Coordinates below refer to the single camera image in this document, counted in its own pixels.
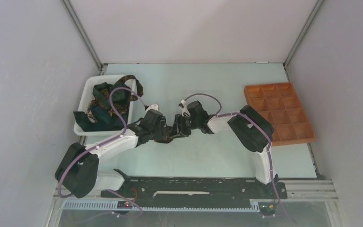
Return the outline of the black orange floral tie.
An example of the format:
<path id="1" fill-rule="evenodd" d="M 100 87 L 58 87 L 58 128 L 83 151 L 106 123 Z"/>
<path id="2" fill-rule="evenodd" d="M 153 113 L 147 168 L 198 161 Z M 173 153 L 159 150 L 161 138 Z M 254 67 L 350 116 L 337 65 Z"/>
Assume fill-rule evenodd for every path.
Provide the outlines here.
<path id="1" fill-rule="evenodd" d="M 171 126 L 165 126 L 155 134 L 154 141 L 157 143 L 168 144 L 178 138 L 179 135 L 180 133 L 177 129 Z"/>

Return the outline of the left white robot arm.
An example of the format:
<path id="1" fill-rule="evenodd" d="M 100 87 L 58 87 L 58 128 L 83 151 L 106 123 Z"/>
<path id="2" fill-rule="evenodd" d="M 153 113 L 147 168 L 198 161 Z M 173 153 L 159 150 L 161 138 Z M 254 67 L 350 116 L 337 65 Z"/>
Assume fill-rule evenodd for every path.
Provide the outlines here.
<path id="1" fill-rule="evenodd" d="M 123 134 L 87 147 L 73 143 L 54 175 L 58 189 L 65 187 L 76 198 L 83 198 L 95 190 L 112 190 L 119 197 L 125 197 L 130 192 L 130 183 L 120 171 L 100 171 L 99 166 L 124 151 L 164 137 L 166 118 L 159 111 L 150 109 L 139 122 L 129 124 Z"/>

